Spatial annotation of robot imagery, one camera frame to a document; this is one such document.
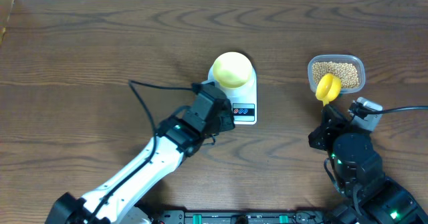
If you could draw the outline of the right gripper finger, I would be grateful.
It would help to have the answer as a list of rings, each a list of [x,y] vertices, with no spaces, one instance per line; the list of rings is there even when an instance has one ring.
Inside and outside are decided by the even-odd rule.
[[[334,107],[331,105],[325,105],[322,109],[321,125],[323,127],[331,126],[334,120]]]
[[[329,105],[330,108],[330,125],[334,127],[347,127],[349,125],[348,118],[335,106]]]

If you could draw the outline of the yellow plastic measuring scoop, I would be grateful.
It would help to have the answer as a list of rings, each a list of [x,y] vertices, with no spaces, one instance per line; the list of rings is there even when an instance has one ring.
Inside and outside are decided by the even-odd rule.
[[[338,97],[341,89],[341,79],[333,74],[326,74],[317,85],[315,97],[326,106]]]

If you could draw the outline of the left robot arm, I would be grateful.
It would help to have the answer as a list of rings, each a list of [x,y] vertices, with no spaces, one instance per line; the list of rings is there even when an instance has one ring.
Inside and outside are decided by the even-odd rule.
[[[134,159],[111,179],[79,199],[63,194],[52,206],[47,223],[120,223],[133,206],[162,178],[193,156],[208,138],[233,130],[227,98],[198,95],[183,116],[164,119]]]

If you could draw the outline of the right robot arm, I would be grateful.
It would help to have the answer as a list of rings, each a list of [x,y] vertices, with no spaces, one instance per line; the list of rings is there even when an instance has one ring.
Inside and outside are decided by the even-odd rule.
[[[345,199],[325,213],[325,223],[427,223],[427,213],[414,196],[385,174],[370,132],[357,126],[355,119],[325,105],[308,143],[327,152],[324,169]]]

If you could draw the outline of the white digital kitchen scale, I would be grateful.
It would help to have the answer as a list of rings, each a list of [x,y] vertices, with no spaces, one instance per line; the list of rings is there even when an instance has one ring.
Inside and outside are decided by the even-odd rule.
[[[251,67],[251,77],[244,85],[238,88],[226,88],[215,79],[213,66],[211,66],[205,83],[211,82],[230,100],[235,125],[253,125],[257,122],[257,75],[253,67]]]

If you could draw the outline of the pale yellow bowl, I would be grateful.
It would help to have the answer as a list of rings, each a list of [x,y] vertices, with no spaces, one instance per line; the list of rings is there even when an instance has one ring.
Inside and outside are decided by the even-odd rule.
[[[253,66],[250,60],[238,52],[221,54],[213,63],[213,77],[226,88],[239,88],[251,79]]]

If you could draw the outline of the soybeans in container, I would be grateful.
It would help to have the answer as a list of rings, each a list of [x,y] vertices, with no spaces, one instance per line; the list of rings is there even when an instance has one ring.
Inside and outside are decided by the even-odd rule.
[[[341,79],[342,88],[356,88],[359,85],[357,68],[350,63],[315,62],[312,65],[314,82],[319,83],[326,74],[333,74]]]

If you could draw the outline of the clear plastic container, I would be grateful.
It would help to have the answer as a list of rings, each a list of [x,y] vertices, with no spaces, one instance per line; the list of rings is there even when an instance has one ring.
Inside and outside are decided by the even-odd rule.
[[[308,79],[311,91],[316,88],[326,74],[332,74],[341,81],[341,94],[359,92],[365,85],[364,64],[353,55],[317,55],[308,64]]]

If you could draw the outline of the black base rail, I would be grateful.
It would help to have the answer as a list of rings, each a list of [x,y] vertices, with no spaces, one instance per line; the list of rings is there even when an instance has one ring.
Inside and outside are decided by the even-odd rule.
[[[321,211],[188,211],[186,209],[154,209],[142,204],[136,208],[148,215],[152,223],[164,224],[321,224]]]

